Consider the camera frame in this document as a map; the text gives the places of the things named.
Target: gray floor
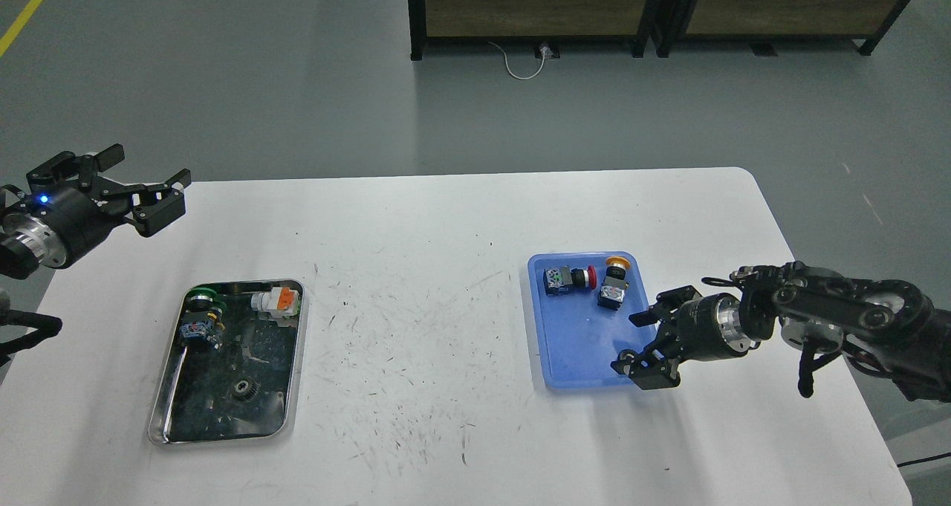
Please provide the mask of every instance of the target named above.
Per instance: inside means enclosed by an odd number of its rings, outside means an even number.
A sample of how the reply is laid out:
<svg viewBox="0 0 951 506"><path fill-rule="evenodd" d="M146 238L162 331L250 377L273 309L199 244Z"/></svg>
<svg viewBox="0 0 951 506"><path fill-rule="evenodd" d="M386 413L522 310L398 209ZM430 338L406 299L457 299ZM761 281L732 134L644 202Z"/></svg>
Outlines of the gray floor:
<svg viewBox="0 0 951 506"><path fill-rule="evenodd" d="M0 28L27 1L0 0ZM115 141L123 181L741 166L798 259L951 308L948 0L914 0L871 58L777 49L566 45L517 82L489 46L410 62L406 0L45 0L0 58L0 181ZM33 308L50 276L3 283ZM951 417L856 380L886 439ZM951 450L934 439L893 454ZM949 473L910 479L916 503L945 503Z"/></svg>

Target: metal tray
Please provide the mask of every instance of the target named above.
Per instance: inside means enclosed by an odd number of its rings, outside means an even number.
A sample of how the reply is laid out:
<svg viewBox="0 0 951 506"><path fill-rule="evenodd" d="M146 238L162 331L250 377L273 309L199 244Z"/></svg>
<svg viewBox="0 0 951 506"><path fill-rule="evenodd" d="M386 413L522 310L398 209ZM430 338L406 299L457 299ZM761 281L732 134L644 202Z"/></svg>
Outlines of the metal tray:
<svg viewBox="0 0 951 506"><path fill-rule="evenodd" d="M176 317L169 357L156 395L149 439L156 444L267 438L292 421L306 326L307 299L302 284L292 279L270 282L206 283L227 304L226 326L217 349L186 346L178 336ZM300 310L289 326L259 319L251 309L253 293L290 287L300 295ZM254 393L236 398L233 389L251 380Z"/></svg>

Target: white table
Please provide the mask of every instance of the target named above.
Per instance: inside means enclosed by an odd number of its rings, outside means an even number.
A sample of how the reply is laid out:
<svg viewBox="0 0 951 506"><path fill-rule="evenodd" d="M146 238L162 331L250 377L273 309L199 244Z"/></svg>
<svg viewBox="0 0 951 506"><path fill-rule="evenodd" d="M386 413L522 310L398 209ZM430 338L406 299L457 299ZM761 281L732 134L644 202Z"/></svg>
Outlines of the white table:
<svg viewBox="0 0 951 506"><path fill-rule="evenodd" d="M40 311L65 327L0 386L0 504L911 503L845 364L803 400L778 340L687 363L677 389L544 387L530 256L626 250L649 297L791 260L743 170L199 182L186 200L52 280ZM293 429L147 441L183 292L278 278L311 293Z"/></svg>

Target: gear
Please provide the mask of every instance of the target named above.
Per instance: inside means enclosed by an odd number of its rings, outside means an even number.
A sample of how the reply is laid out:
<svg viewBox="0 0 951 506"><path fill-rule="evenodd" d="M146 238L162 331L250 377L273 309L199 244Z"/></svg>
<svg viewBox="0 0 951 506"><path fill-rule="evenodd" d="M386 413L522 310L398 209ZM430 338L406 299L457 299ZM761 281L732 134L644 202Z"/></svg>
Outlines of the gear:
<svg viewBox="0 0 951 506"><path fill-rule="evenodd" d="M250 377L243 377L231 386L231 395L237 400L247 402L258 394L261 385Z"/></svg>

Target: yellow floor line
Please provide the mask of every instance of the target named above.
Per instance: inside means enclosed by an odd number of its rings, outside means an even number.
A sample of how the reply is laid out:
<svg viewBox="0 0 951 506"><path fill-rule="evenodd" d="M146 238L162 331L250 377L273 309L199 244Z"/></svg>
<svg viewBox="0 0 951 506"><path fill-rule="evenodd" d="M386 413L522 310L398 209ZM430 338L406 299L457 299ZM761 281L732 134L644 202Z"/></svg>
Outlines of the yellow floor line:
<svg viewBox="0 0 951 506"><path fill-rule="evenodd" d="M4 33L3 38L0 38L0 56L3 56L3 53L7 52L11 43L13 43L17 35L20 34L20 31L23 30L24 25L30 21L30 16L40 7L41 2L43 2L43 0L30 0L23 11L20 12L20 15L16 17L13 25L10 25L10 28Z"/></svg>

